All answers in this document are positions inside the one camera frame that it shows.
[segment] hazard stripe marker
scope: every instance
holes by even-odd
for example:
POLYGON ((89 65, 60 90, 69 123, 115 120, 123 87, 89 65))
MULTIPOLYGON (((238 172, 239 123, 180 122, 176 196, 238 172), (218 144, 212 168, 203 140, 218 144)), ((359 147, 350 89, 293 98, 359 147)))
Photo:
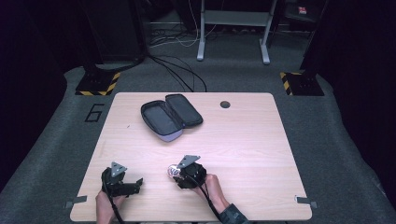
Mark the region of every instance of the hazard stripe marker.
POLYGON ((78 90, 76 88, 76 95, 85 95, 85 96, 92 96, 92 95, 110 95, 113 92, 114 88, 116 87, 117 81, 119 80, 120 73, 114 75, 109 81, 108 86, 104 86, 102 91, 90 91, 90 90, 78 90))
POLYGON ((306 77, 302 73, 281 72, 283 87, 286 94, 290 96, 323 96, 323 90, 315 77, 306 77))

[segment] wooden table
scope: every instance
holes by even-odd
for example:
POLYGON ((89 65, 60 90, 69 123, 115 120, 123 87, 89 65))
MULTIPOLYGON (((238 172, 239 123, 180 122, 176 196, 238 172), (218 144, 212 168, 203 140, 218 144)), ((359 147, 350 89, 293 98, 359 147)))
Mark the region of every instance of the wooden table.
POLYGON ((140 106, 164 100, 167 92, 118 93, 110 108, 78 196, 73 221, 95 221, 95 196, 101 173, 115 161, 128 168, 124 183, 143 177, 140 193, 120 210, 125 221, 216 221, 207 202, 168 177, 169 165, 184 155, 198 155, 209 174, 216 174, 225 197, 252 221, 307 220, 309 205, 288 138, 269 93, 185 92, 204 123, 173 142, 162 141, 146 125, 140 106), (229 108, 220 102, 227 101, 229 108))

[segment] metal stand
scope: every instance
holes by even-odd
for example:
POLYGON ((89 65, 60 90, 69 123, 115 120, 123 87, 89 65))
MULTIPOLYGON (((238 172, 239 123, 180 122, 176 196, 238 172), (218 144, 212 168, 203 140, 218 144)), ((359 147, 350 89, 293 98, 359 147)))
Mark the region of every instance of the metal stand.
POLYGON ((201 3, 201 38, 198 47, 197 60, 202 61, 205 54, 205 24, 223 24, 223 25, 246 25, 265 27, 264 35, 260 39, 260 48, 262 50, 262 62, 270 63, 266 42, 270 32, 276 1, 273 0, 269 12, 239 12, 239 11, 215 11, 205 10, 205 0, 201 3))

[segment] black cable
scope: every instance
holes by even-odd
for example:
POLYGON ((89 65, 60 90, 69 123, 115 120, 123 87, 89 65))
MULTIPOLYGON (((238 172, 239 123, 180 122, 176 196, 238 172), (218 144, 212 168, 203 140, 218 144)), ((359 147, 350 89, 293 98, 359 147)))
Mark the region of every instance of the black cable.
POLYGON ((216 218, 217 218, 219 221, 221 221, 218 210, 216 210, 215 205, 213 205, 212 200, 210 200, 210 198, 209 198, 209 191, 207 190, 207 187, 206 187, 206 191, 207 191, 207 194, 206 194, 206 192, 204 191, 204 189, 202 188, 202 186, 200 186, 200 185, 198 184, 198 182, 197 182, 194 178, 192 178, 190 175, 187 175, 187 177, 188 177, 190 180, 192 180, 192 182, 194 182, 194 183, 199 187, 199 189, 201 190, 201 192, 202 192, 202 193, 204 194, 204 196, 206 197, 206 200, 207 200, 207 203, 209 204, 210 209, 212 209, 212 212, 215 214, 216 218))
POLYGON ((117 220, 119 221, 119 223, 124 224, 125 222, 122 220, 122 217, 121 217, 120 212, 119 212, 119 208, 114 204, 113 197, 111 197, 111 195, 108 194, 105 180, 102 180, 102 183, 103 183, 103 186, 105 186, 104 189, 105 189, 107 198, 108 198, 108 200, 111 203, 111 207, 113 208, 113 211, 114 211, 114 214, 116 215, 117 220))
MULTIPOLYGON (((192 71, 192 69, 190 68, 189 65, 188 65, 188 67, 190 68, 190 70, 187 69, 187 68, 185 68, 185 67, 182 67, 182 66, 180 66, 180 65, 177 65, 177 64, 175 64, 175 63, 170 63, 170 62, 168 62, 168 61, 166 61, 166 60, 157 58, 156 56, 153 56, 153 55, 149 55, 149 57, 150 57, 151 59, 155 58, 156 60, 159 60, 159 61, 161 61, 161 62, 163 62, 163 63, 172 64, 172 65, 175 66, 175 67, 178 67, 178 68, 180 68, 180 69, 183 69, 183 70, 185 70, 185 71, 187 71, 187 72, 192 73, 193 76, 198 77, 198 78, 202 81, 202 83, 203 83, 203 85, 204 85, 204 87, 205 87, 205 92, 207 92, 207 86, 206 86, 204 80, 203 80, 200 76, 198 76, 196 73, 194 73, 194 72, 192 71)), ((164 55, 162 55, 162 57, 175 58, 175 59, 178 59, 178 60, 180 60, 181 62, 183 62, 183 61, 182 61, 181 59, 179 59, 178 57, 164 56, 164 55)))
MULTIPOLYGON (((158 57, 167 57, 167 58, 177 59, 177 60, 181 61, 182 63, 186 64, 189 67, 188 71, 192 72, 192 68, 187 63, 183 62, 183 60, 179 59, 178 57, 169 56, 169 55, 158 55, 158 57)), ((192 75, 192 89, 195 90, 195 75, 192 75)))
POLYGON ((186 91, 184 89, 184 86, 180 83, 180 81, 182 81, 184 83, 185 86, 187 86, 187 88, 190 89, 190 91, 193 91, 193 89, 174 71, 172 70, 170 67, 166 66, 166 64, 157 61, 158 59, 152 56, 148 56, 152 61, 154 61, 155 63, 158 63, 160 65, 162 65, 164 68, 166 68, 166 70, 171 74, 171 76, 178 82, 178 84, 180 84, 180 86, 183 88, 184 91, 186 91))

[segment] zippered case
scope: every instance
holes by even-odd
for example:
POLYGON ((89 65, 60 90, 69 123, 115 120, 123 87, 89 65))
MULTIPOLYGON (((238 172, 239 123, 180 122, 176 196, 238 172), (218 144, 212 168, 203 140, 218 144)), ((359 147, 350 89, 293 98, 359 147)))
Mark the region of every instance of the zippered case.
POLYGON ((151 101, 141 106, 143 120, 163 141, 171 142, 183 134, 183 129, 204 120, 182 94, 169 94, 165 101, 151 101))

